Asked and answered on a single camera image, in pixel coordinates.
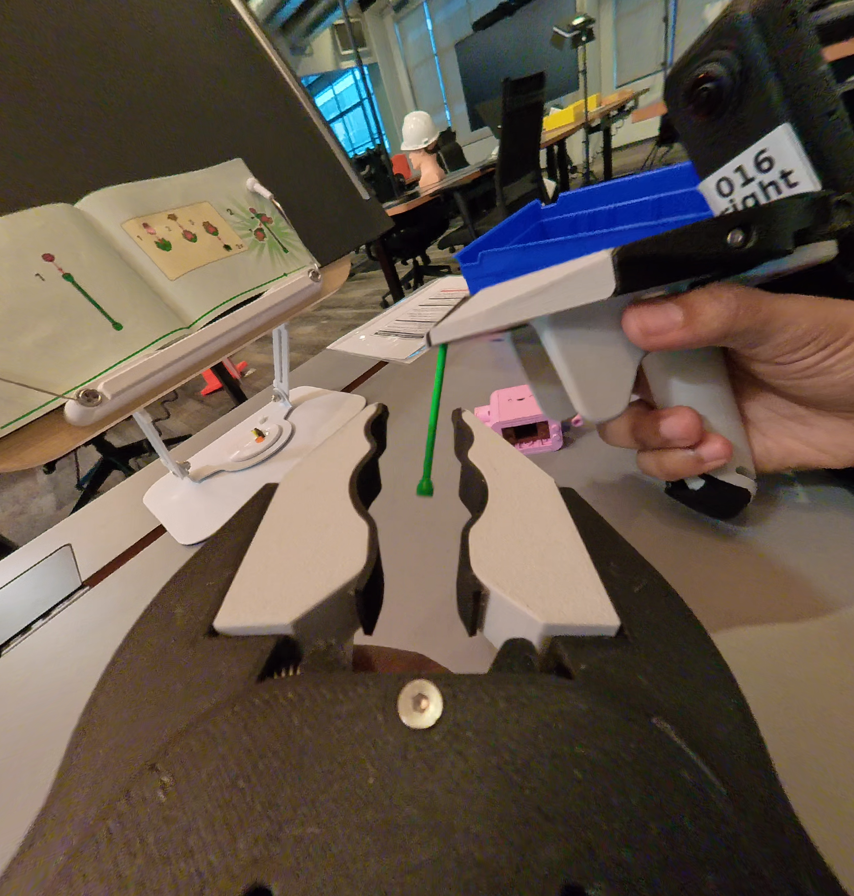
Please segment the orange plastic object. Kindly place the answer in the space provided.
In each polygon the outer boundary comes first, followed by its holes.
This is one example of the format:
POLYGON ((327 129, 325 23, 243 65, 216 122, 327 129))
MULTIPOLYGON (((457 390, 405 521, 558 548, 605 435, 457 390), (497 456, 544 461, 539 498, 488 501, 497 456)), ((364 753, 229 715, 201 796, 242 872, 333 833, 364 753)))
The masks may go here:
MULTIPOLYGON (((232 380, 236 382, 242 380, 243 376, 246 375, 248 367, 249 365, 246 361, 234 362, 229 357, 226 357, 223 361, 217 364, 218 370, 222 371, 225 376, 230 375, 232 380)), ((206 369, 203 371, 202 375, 205 380, 205 387, 200 391, 200 396, 206 397, 219 391, 227 391, 236 404, 240 404, 246 400, 246 394, 242 390, 242 387, 231 384, 231 388, 227 389, 224 386, 223 376, 215 369, 206 369)))

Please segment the black high-back office chair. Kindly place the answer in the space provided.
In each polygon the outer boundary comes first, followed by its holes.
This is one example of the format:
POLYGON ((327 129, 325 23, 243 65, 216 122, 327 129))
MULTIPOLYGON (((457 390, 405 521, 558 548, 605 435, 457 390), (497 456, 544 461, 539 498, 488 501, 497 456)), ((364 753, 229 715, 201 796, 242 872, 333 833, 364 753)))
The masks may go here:
POLYGON ((544 106, 545 72, 502 82, 495 168, 497 211, 501 218, 535 200, 549 201, 540 160, 544 106))

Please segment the green toy flower stem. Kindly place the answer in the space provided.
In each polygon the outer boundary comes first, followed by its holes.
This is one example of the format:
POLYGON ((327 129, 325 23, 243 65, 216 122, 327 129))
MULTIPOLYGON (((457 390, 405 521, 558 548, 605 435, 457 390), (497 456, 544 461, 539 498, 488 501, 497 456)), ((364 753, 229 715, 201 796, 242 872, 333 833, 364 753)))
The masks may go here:
POLYGON ((423 465, 421 479, 419 480, 415 493, 419 497, 432 497, 434 494, 433 487, 433 461, 435 453, 435 444, 440 416, 441 397, 444 385, 444 376, 447 362, 448 345, 441 344, 437 351, 435 372, 433 378, 433 390, 430 404, 430 413, 428 419, 428 427, 425 439, 425 448, 423 455, 423 465))

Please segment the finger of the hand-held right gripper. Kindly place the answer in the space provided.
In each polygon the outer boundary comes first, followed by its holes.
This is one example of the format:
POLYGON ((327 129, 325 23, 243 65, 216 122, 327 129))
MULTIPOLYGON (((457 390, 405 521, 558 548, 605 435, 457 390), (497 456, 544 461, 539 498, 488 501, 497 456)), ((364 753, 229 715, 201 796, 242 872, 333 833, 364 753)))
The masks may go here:
POLYGON ((478 291, 433 326, 427 342, 533 328, 576 413, 603 423, 629 406, 641 361, 621 323, 640 293, 617 286, 613 252, 594 252, 478 291))
POLYGON ((523 369, 526 383, 539 408, 549 420, 572 420, 576 408, 567 396, 553 364, 533 328, 509 331, 511 345, 523 369))

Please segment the laminated label sheet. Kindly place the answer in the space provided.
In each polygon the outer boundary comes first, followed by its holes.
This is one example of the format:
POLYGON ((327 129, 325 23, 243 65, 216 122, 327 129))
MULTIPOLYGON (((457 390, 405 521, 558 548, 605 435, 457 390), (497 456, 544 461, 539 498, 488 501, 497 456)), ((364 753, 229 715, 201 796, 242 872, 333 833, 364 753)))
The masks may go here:
POLYGON ((432 280, 328 349, 377 361, 411 363, 427 350, 426 334, 433 325, 468 295, 466 279, 461 275, 432 280))

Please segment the black board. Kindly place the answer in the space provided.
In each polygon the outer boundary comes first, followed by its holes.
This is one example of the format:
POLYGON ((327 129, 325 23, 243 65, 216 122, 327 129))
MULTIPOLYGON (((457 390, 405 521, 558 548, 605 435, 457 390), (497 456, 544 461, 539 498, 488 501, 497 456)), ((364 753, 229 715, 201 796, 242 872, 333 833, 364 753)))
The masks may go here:
POLYGON ((234 158, 320 263, 392 226, 244 2, 0 2, 0 217, 234 158))

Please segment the person's right hand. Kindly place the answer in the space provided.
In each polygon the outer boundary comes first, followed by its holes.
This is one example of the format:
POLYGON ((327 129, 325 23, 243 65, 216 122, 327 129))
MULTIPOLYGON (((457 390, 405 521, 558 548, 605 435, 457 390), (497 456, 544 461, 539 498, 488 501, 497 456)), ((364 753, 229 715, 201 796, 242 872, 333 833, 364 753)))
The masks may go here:
POLYGON ((760 473, 854 467, 854 302, 711 284, 628 307, 647 352, 726 349, 760 473))

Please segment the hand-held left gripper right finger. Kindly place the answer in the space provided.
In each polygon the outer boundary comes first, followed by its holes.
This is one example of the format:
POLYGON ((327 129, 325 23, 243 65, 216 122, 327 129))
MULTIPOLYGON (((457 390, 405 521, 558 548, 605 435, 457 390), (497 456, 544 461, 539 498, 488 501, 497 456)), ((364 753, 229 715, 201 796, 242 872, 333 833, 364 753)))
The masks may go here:
POLYGON ((494 647, 556 636, 613 636, 621 628, 555 481, 469 410, 452 413, 469 513, 456 574, 458 614, 494 647))

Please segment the large dark wall monitor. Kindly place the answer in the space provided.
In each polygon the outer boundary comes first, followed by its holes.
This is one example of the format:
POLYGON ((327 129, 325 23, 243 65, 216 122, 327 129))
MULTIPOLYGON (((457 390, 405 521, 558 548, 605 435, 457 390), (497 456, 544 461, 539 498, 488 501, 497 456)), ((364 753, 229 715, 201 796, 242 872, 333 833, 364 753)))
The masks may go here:
POLYGON ((553 28, 576 14, 573 1, 497 2, 455 43, 466 113, 472 131, 487 126, 485 103, 500 98, 501 83, 545 73, 547 100, 578 90, 578 56, 568 46, 556 48, 553 28))

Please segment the blue storage bin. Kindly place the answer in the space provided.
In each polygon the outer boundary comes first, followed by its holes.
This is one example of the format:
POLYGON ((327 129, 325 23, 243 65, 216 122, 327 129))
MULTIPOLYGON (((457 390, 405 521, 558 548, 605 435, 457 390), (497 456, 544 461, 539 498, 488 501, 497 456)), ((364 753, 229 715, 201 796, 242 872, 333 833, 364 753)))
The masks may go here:
POLYGON ((533 201, 457 253, 469 292, 711 218, 699 182, 685 162, 533 201))

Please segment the wooden office desk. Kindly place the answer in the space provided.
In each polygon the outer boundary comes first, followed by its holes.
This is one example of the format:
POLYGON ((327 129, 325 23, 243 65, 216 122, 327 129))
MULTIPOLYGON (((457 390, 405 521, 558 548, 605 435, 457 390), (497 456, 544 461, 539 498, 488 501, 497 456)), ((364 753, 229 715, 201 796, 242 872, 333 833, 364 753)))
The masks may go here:
MULTIPOLYGON (((602 135, 602 180, 610 180, 613 176, 613 126, 635 112, 638 109, 639 99, 649 92, 650 88, 635 91, 622 89, 602 98, 602 106, 597 110, 599 120, 597 120, 595 124, 590 125, 590 135, 594 133, 600 133, 602 135)), ((546 151, 546 161, 550 163, 549 171, 554 177, 556 185, 561 192, 566 192, 570 188, 566 141, 571 136, 562 139, 553 137, 553 142, 548 142, 543 140, 542 134, 540 142, 540 148, 546 151)))
MULTIPOLYGON (((488 184, 489 189, 493 190, 495 168, 496 166, 494 164, 482 164, 478 166, 472 166, 467 169, 461 169, 447 176, 440 183, 434 185, 431 188, 410 192, 405 196, 397 198, 389 203, 383 204, 383 209, 392 219, 394 215, 397 215, 399 213, 415 209, 418 206, 426 203, 439 201, 444 206, 445 210, 449 213, 451 221, 453 213, 451 211, 450 203, 453 203, 454 207, 456 208, 457 214, 464 221, 466 228, 469 228, 472 224, 472 219, 469 211, 469 206, 467 205, 466 201, 466 190, 472 186, 474 186, 475 188, 481 188, 484 184, 488 184)), ((367 243, 367 252, 370 245, 375 241, 378 241, 383 235, 381 235, 376 240, 367 243)), ((392 277, 392 281, 404 280, 412 270, 412 264, 410 262, 397 261, 395 267, 398 276, 396 278, 392 277)))

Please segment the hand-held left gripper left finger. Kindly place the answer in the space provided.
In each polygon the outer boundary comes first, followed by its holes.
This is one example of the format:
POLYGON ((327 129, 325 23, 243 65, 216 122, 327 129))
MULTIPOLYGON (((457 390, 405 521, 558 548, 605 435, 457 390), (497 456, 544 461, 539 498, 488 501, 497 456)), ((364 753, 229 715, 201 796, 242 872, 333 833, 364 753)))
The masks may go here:
POLYGON ((216 615, 218 633, 305 646, 373 633, 384 574, 370 508, 387 423, 385 405, 368 405, 278 485, 216 615))

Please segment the pink toy block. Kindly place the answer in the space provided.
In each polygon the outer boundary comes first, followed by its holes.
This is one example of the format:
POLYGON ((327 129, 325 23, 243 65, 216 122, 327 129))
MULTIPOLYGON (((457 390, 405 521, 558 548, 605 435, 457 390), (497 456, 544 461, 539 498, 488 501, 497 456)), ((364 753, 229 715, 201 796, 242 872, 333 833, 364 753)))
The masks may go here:
POLYGON ((558 451, 564 432, 583 425, 578 414, 563 422, 547 418, 528 385, 493 392, 489 403, 474 408, 474 414, 525 455, 558 451))

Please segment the yellow parts bin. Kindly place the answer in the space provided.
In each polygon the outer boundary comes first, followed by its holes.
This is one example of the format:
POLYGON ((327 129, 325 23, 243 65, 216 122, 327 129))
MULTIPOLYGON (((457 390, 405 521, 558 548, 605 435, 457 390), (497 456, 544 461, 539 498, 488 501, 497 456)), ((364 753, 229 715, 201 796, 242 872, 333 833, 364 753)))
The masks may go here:
POLYGON ((602 106, 599 93, 591 94, 588 100, 578 100, 562 108, 552 108, 543 120, 543 140, 553 142, 553 137, 562 139, 571 136, 587 125, 599 120, 597 110, 602 106))

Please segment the open instruction booklet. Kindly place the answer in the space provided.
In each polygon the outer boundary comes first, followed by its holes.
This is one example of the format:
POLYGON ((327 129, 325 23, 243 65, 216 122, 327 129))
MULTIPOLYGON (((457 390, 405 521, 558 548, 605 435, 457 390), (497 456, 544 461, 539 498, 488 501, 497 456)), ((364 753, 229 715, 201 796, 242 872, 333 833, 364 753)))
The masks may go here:
POLYGON ((242 160, 0 217, 0 438, 316 260, 242 160))

